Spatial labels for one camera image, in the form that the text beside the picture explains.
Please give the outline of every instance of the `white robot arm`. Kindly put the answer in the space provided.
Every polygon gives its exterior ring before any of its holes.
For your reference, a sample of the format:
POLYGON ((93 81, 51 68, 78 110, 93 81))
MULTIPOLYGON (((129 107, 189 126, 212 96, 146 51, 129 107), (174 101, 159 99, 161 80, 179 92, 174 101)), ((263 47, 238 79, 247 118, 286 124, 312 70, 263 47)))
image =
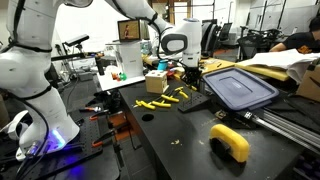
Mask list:
MULTIPOLYGON (((26 104, 33 123, 21 135, 16 158, 22 161, 34 144, 41 144, 33 155, 59 151, 78 133, 79 127, 66 113, 58 91, 45 79, 50 67, 51 39, 57 10, 61 4, 84 8, 93 0, 9 0, 7 29, 9 46, 0 54, 0 88, 7 89, 26 104)), ((198 67, 201 24, 185 19, 173 27, 157 17, 145 0, 105 0, 131 19, 148 21, 161 35, 161 46, 167 54, 183 51, 183 62, 198 67)))

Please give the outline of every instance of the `blue storage bin lid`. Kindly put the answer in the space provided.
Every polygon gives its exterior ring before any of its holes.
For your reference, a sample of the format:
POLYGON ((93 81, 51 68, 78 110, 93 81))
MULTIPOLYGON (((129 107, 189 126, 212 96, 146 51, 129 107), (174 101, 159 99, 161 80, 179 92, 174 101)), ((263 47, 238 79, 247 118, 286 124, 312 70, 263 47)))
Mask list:
POLYGON ((279 94, 270 84, 238 68, 214 71, 204 75, 203 79, 225 105, 234 111, 266 104, 279 94))

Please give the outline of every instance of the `paper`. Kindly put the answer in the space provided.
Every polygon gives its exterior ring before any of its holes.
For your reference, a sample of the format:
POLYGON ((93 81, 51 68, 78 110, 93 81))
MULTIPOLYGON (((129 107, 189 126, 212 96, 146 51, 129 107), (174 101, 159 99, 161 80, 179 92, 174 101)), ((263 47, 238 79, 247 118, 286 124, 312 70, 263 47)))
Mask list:
POLYGON ((244 66, 266 65, 287 70, 287 74, 298 84, 311 61, 320 58, 320 53, 300 54, 296 49, 282 52, 257 53, 251 60, 242 62, 244 66))

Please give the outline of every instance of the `person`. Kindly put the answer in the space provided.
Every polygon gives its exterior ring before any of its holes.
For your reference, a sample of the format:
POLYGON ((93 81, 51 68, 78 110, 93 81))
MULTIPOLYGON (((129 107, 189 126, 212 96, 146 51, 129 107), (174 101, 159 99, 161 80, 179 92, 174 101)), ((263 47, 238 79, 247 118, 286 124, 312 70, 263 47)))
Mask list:
POLYGON ((289 49, 297 49, 302 54, 320 52, 320 16, 311 20, 309 32, 292 34, 284 42, 271 48, 270 52, 280 52, 289 49))
POLYGON ((129 25, 126 25, 126 29, 124 30, 124 38, 129 39, 129 25))

